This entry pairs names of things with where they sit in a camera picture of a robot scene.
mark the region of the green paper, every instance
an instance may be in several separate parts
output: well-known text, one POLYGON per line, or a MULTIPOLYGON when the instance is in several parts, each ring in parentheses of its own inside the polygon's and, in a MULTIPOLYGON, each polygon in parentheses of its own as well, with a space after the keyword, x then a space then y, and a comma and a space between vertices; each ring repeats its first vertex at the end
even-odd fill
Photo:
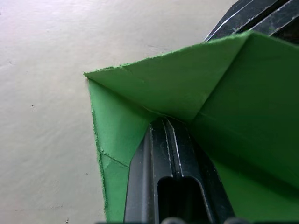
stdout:
POLYGON ((107 220, 123 219, 129 163, 158 114, 188 124, 237 216, 299 220, 298 60, 298 47, 245 33, 86 73, 107 220))

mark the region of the white surface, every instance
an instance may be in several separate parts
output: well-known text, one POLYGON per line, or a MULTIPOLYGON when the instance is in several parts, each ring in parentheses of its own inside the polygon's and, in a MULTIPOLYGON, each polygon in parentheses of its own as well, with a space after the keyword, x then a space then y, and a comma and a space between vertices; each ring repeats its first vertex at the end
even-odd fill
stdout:
POLYGON ((2 0, 0 223, 104 221, 84 71, 202 41, 235 0, 2 0))

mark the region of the black plastic object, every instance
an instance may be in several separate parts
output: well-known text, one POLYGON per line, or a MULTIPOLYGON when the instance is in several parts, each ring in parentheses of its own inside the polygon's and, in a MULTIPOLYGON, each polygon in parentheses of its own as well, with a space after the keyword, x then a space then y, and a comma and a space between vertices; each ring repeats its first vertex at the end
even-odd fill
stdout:
POLYGON ((255 30, 299 43, 299 0, 239 0, 205 41, 255 30))
POLYGON ((224 223, 234 217, 217 171, 185 125, 152 122, 131 164, 124 222, 224 223))

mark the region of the folded green paper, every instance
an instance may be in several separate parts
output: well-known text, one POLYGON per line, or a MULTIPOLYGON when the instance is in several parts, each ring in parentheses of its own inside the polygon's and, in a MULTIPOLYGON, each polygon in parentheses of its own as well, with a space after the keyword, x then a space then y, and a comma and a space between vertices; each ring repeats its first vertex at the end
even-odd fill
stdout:
POLYGON ((213 159, 237 216, 298 220, 299 49, 257 33, 86 73, 108 221, 148 124, 183 120, 213 159))

